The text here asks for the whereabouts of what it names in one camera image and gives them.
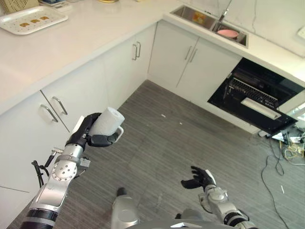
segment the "silver cabinet handle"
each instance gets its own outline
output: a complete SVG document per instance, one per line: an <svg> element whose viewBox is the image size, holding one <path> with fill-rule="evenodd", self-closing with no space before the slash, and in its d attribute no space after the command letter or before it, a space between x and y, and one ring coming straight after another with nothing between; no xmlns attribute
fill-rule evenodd
<svg viewBox="0 0 305 229"><path fill-rule="evenodd" d="M57 97L55 97L55 96L53 96L52 99L55 99L55 100L59 103L59 105L61 106L62 112L63 112L65 115L68 115L68 112L67 112L67 110L65 109L65 107L62 105L62 102L60 101L60 99L57 98Z"/></svg>
<svg viewBox="0 0 305 229"><path fill-rule="evenodd" d="M192 46L190 46L189 51L187 51L187 54L186 54L185 60L186 60L186 59L187 59L187 57L189 56L189 53L190 53L191 49L192 49Z"/></svg>
<svg viewBox="0 0 305 229"><path fill-rule="evenodd" d="M135 56L132 60L136 61L137 60L137 53L138 53L138 46L136 44L132 44L132 45L133 45L133 47L135 47Z"/></svg>
<svg viewBox="0 0 305 229"><path fill-rule="evenodd" d="M194 59L194 56L196 55L196 52L198 51L198 49L195 49L195 51L194 51L194 53L193 53L193 56L191 57L191 59L190 59L190 63L193 61L193 59Z"/></svg>
<svg viewBox="0 0 305 229"><path fill-rule="evenodd" d="M137 44L139 45L139 55L137 55L137 57L140 57L140 54L141 54L141 43L137 42Z"/></svg>
<svg viewBox="0 0 305 229"><path fill-rule="evenodd" d="M55 117L55 115L52 113L52 111L50 110L50 108L48 108L46 105L43 105L43 104L41 104L40 105L42 108L44 108L44 109L46 109L49 113L50 113L50 115L53 117L53 119L52 119L52 121L54 121L54 122L58 122L58 120L57 120L57 118Z"/></svg>

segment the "tile backsplash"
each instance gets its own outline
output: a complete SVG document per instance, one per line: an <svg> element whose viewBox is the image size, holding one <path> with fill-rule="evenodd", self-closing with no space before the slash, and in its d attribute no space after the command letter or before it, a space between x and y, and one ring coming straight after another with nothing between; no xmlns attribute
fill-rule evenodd
<svg viewBox="0 0 305 229"><path fill-rule="evenodd" d="M230 0L180 0L219 17ZM225 17L234 25L305 57L305 0L232 0Z"/></svg>

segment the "pink bowl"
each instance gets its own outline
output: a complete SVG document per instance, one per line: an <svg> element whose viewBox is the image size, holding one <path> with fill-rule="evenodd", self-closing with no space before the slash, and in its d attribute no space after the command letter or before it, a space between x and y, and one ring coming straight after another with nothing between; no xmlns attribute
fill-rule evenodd
<svg viewBox="0 0 305 229"><path fill-rule="evenodd" d="M234 30L219 30L217 33L229 38L236 38L239 34Z"/></svg>

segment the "kitchen counter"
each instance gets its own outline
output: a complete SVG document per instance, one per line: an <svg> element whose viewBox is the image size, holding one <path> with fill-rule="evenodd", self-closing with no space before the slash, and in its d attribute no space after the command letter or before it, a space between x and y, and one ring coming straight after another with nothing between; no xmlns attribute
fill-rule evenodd
<svg viewBox="0 0 305 229"><path fill-rule="evenodd" d="M0 30L0 114L143 29L165 19L305 85L305 60L249 34L246 49L169 12L177 0L97 0L72 3L69 19L26 36Z"/></svg>

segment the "white paper towel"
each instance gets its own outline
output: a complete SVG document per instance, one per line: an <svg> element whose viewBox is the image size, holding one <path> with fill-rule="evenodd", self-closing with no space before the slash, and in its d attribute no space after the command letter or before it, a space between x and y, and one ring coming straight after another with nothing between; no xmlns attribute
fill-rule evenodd
<svg viewBox="0 0 305 229"><path fill-rule="evenodd" d="M107 109L94 122L89 135L113 135L124 121L124 116L112 107Z"/></svg>

